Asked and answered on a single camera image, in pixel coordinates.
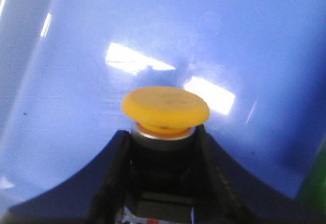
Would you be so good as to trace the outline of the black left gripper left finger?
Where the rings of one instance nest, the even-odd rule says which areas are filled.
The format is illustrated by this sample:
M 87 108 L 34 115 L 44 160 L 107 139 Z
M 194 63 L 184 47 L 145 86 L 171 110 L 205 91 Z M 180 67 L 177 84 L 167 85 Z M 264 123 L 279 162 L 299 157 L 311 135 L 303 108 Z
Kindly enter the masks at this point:
M 109 142 L 113 159 L 89 205 L 88 223 L 115 223 L 122 215 L 130 172 L 130 143 L 130 134 L 124 130 L 117 131 Z

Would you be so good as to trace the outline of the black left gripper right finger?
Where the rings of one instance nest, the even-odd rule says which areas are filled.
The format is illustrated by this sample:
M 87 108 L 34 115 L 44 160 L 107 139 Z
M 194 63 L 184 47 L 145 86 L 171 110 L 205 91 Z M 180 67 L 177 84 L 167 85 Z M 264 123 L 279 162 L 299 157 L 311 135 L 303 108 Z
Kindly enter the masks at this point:
M 210 148 L 209 135 L 205 131 L 205 127 L 203 125 L 198 126 L 196 134 L 210 185 L 221 208 L 222 216 L 235 221 L 235 223 L 250 223 L 252 220 L 251 212 L 234 192 L 230 182 L 219 166 Z

